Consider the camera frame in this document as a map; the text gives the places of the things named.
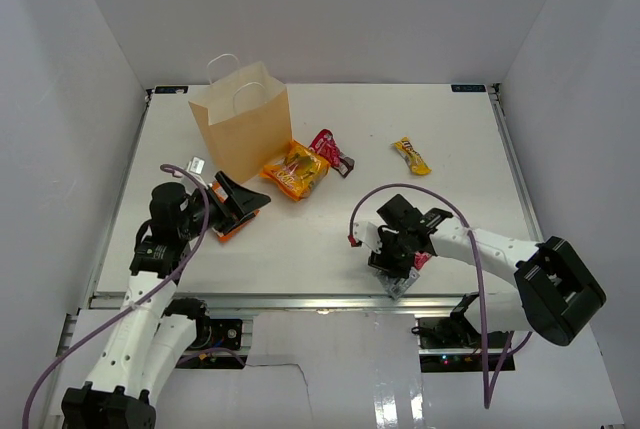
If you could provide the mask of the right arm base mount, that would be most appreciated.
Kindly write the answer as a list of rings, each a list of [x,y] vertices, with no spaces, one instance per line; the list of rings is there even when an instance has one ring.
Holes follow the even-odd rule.
[[[423,374],[482,372],[480,335],[449,317],[416,320],[411,333],[417,337]]]

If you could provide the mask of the pink candy packet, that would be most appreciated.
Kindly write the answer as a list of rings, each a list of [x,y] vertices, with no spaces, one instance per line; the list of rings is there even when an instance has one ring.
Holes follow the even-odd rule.
[[[420,271],[422,267],[431,259],[431,255],[426,252],[416,252],[414,255],[413,267],[416,271]]]

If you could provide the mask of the large yellow snack bag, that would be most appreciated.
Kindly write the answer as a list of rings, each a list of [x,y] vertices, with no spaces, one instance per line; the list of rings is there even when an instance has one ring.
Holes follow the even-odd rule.
[[[277,163],[265,165],[260,176],[275,183],[290,199],[308,198],[330,169],[327,159],[291,140],[286,155]]]

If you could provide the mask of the orange snack packet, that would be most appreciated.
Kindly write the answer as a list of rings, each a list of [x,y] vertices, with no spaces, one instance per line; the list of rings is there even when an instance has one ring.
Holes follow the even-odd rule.
[[[221,203],[225,203],[228,199],[228,194],[224,190],[224,188],[220,185],[219,182],[214,182],[211,185],[212,191],[215,193],[217,199]],[[250,223],[251,220],[256,218],[259,215],[260,211],[254,211],[250,216],[248,216],[243,222],[236,222],[228,231],[223,232],[222,230],[218,230],[216,228],[212,228],[211,231],[216,235],[217,239],[221,243],[225,243],[233,238],[239,231],[242,230],[244,226]]]

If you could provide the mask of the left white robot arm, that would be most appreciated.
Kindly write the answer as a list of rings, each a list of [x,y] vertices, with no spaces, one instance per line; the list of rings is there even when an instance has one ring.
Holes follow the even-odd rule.
[[[120,312],[103,324],[111,333],[85,382],[62,398],[69,428],[153,428],[156,404],[188,348],[211,336],[205,304],[175,296],[180,278],[207,231],[228,235],[271,199],[218,172],[226,196],[189,172],[194,190],[165,182],[151,192],[150,217],[139,228]]]

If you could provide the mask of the yellow M&M packet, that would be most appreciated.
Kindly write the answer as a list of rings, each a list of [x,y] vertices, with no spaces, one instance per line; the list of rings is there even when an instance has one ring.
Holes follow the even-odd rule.
[[[408,137],[395,141],[391,146],[400,154],[407,164],[410,172],[416,176],[426,176],[431,173],[431,168],[426,164],[422,156],[415,150]]]

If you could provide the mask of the red candy packet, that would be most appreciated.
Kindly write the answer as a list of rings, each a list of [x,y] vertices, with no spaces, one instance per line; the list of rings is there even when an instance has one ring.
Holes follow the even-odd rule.
[[[338,169],[341,166],[342,151],[337,145],[333,133],[329,129],[322,129],[315,136],[309,148],[315,154],[326,159],[332,168]]]

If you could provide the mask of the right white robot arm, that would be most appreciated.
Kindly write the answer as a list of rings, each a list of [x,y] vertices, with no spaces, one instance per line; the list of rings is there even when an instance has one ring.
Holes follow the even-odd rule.
[[[368,264],[392,299],[418,279],[421,261],[434,257],[463,262],[514,288],[464,295],[448,317],[427,328],[425,336],[435,344],[472,348],[491,332],[526,331],[567,346],[606,302],[604,290],[562,238],[535,242],[469,229],[451,212],[422,213],[402,195],[378,214],[383,225],[354,224],[351,243],[369,248]]]

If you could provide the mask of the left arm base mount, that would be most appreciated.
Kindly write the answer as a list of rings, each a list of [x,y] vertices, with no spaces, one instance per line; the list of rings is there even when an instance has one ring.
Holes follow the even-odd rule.
[[[207,339],[201,337],[187,353],[197,353],[208,350],[207,354],[199,355],[178,365],[181,369],[242,369],[246,361],[240,355],[243,337],[243,321],[241,319],[210,319],[206,332]],[[225,351],[211,352],[212,348],[225,348],[238,354],[240,361]]]

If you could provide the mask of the silver foil packet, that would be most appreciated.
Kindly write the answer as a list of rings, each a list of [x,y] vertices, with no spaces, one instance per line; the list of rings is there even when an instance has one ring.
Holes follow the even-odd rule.
[[[381,270],[376,274],[376,278],[385,293],[393,300],[400,299],[419,277],[419,271],[415,268],[409,271],[409,275],[406,278],[390,276]]]

